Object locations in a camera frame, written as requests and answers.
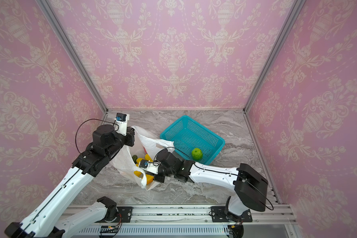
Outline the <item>right aluminium corner post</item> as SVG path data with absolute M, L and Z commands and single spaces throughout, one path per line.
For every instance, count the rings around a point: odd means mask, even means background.
M 289 11 L 289 14 L 280 29 L 278 33 L 278 37 L 273 45 L 273 48 L 268 55 L 268 58 L 262 68 L 262 71 L 258 77 L 258 80 L 255 84 L 255 86 L 252 89 L 252 92 L 248 98 L 247 104 L 244 108 L 244 113 L 247 115 L 249 111 L 251 110 L 253 103 L 265 81 L 266 76 L 268 75 L 271 67 L 273 66 L 278 54 L 280 53 L 280 50 L 285 43 L 286 38 L 288 37 L 299 13 L 301 12 L 301 9 L 306 1 L 305 0 L 296 0 L 293 2 L 293 5 Z

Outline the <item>aluminium corner post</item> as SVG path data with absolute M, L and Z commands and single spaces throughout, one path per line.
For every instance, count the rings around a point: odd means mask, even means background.
M 62 46 L 65 49 L 66 53 L 68 54 L 70 60 L 74 64 L 77 72 L 79 73 L 79 75 L 83 79 L 84 83 L 86 84 L 88 90 L 92 94 L 94 100 L 100 107 L 101 111 L 104 114 L 107 114 L 107 112 L 108 112 L 107 105 L 105 104 L 104 100 L 102 99 L 94 82 L 90 78 L 88 70 L 85 68 L 82 60 L 79 58 L 79 55 L 78 55 L 77 51 L 75 50 L 71 40 L 69 39 L 67 32 L 64 30 L 62 24 L 58 20 L 58 17 L 52 8 L 52 5 L 48 1 L 43 1 L 43 0 L 36 0 L 36 3 L 38 4 L 38 6 L 41 9 L 42 13 L 44 14 L 45 18 L 48 20 L 54 33 L 58 37 L 60 43 L 62 44 Z
M 271 67 L 273 66 L 278 54 L 280 53 L 280 50 L 285 43 L 286 38 L 288 37 L 299 13 L 301 12 L 301 9 L 306 1 L 305 0 L 296 0 L 293 2 L 293 5 L 289 11 L 289 14 L 280 29 L 278 33 L 278 37 L 273 45 L 273 48 L 268 55 L 268 58 L 262 68 L 262 71 L 258 77 L 258 80 L 255 84 L 255 86 L 252 89 L 252 92 L 248 98 L 247 104 L 244 108 L 244 113 L 247 115 L 249 111 L 251 110 L 253 103 L 265 81 L 266 76 L 268 75 Z

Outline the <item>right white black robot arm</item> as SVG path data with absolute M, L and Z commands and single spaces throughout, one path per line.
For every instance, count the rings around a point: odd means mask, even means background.
M 181 160 L 167 148 L 157 153 L 153 164 L 157 167 L 154 180 L 161 183 L 173 177 L 183 183 L 209 183 L 232 190 L 234 194 L 228 197 L 224 209 L 228 220 L 241 222 L 248 210 L 264 212 L 268 208 L 268 180 L 248 164 L 234 168 L 208 166 Z

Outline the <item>yellow banana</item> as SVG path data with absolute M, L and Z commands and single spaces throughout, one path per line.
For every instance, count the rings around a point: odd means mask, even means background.
M 145 154 L 145 157 L 139 157 L 136 159 L 136 163 L 139 164 L 142 160 L 146 160 L 148 162 L 153 162 L 153 160 L 151 159 L 151 157 L 148 154 Z

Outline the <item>left aluminium corner post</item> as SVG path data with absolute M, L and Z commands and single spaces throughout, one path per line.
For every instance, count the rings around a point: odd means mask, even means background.
M 78 55 L 77 51 L 75 50 L 71 40 L 69 39 L 67 32 L 64 30 L 62 24 L 58 20 L 58 17 L 52 8 L 52 5 L 48 1 L 43 1 L 43 0 L 36 0 L 36 3 L 38 4 L 38 6 L 41 9 L 42 13 L 44 14 L 45 18 L 48 20 L 54 33 L 58 37 L 60 43 L 62 44 L 62 46 L 65 49 L 66 53 L 68 54 L 70 60 L 74 64 L 77 72 L 79 73 L 79 75 L 83 79 L 84 83 L 86 84 L 88 90 L 92 94 L 94 100 L 100 107 L 101 111 L 104 114 L 107 114 L 107 112 L 108 112 L 107 105 L 105 104 L 104 100 L 102 99 L 94 82 L 90 78 L 88 70 L 85 68 L 82 60 L 79 58 L 79 55 Z

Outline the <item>white plastic bag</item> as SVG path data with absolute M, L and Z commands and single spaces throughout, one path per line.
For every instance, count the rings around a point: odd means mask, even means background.
M 165 148 L 167 148 L 169 152 L 173 152 L 174 143 L 172 141 L 159 139 L 156 135 L 141 127 L 133 126 L 133 128 L 135 129 L 134 146 L 124 146 L 110 164 L 117 169 L 123 177 L 137 183 L 137 185 L 145 190 L 151 190 L 155 188 L 158 183 L 147 178 L 146 173 L 136 165 L 132 156 L 136 155 L 138 158 L 144 158 L 147 154 L 151 159 L 154 159 L 156 155 L 161 155 L 161 150 Z

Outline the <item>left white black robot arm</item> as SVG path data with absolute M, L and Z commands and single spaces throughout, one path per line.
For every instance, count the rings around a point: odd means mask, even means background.
M 72 163 L 62 181 L 47 198 L 21 222 L 5 229 L 9 238 L 70 238 L 85 227 L 104 220 L 112 222 L 121 215 L 117 204 L 108 197 L 99 198 L 92 206 L 70 216 L 59 218 L 76 196 L 106 167 L 122 148 L 134 146 L 135 129 L 126 126 L 101 125 L 93 141 Z

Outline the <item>green apple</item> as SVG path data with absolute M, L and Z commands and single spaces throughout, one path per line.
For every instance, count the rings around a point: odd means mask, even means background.
M 200 161 L 203 158 L 203 152 L 199 148 L 194 148 L 191 152 L 192 159 L 195 161 Z

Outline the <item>orange yellow mango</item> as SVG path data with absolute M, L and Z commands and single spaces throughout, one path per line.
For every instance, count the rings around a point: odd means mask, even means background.
M 133 172 L 134 175 L 135 175 L 135 178 L 136 178 L 136 181 L 140 184 L 143 184 L 143 180 L 145 179 L 146 180 L 146 185 L 149 185 L 153 182 L 153 179 L 154 177 L 152 175 L 149 175 L 149 174 L 143 174 L 142 172 L 140 171 L 134 171 Z

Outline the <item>aluminium front rail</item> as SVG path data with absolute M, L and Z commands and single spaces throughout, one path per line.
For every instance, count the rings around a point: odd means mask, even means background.
M 299 238 L 298 225 L 288 205 L 274 205 L 274 209 L 265 212 L 251 211 L 250 223 L 222 222 L 213 223 L 211 206 L 223 204 L 183 204 L 183 205 L 133 205 L 129 223 L 93 223 L 70 237 L 112 236 L 186 236 L 225 235 L 239 237 L 244 233 L 249 237 L 285 237 Z M 90 206 L 69 206 L 59 218 L 59 222 L 70 220 L 70 216 L 82 212 Z

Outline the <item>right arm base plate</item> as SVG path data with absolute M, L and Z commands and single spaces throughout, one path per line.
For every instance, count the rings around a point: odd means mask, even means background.
M 248 209 L 242 215 L 235 215 L 231 212 L 226 212 L 225 206 L 211 206 L 208 213 L 213 223 L 235 222 L 235 223 L 250 223 L 253 221 L 251 211 Z

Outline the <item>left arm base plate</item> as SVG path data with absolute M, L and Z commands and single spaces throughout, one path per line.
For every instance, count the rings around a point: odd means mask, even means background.
M 132 211 L 132 206 L 109 208 L 105 214 L 105 217 L 96 223 L 129 223 L 131 221 Z

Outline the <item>teal plastic basket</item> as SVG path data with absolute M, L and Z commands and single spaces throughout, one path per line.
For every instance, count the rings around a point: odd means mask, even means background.
M 167 127 L 160 138 L 174 143 L 176 152 L 184 159 L 192 160 L 191 152 L 199 148 L 203 158 L 199 163 L 210 165 L 222 151 L 225 140 L 189 116 L 182 116 Z

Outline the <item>green yellow cucumber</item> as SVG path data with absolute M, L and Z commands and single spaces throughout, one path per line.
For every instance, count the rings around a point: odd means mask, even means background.
M 133 156 L 132 156 L 132 159 L 133 159 L 133 162 L 136 163 L 138 157 L 137 157 L 136 155 L 133 155 Z

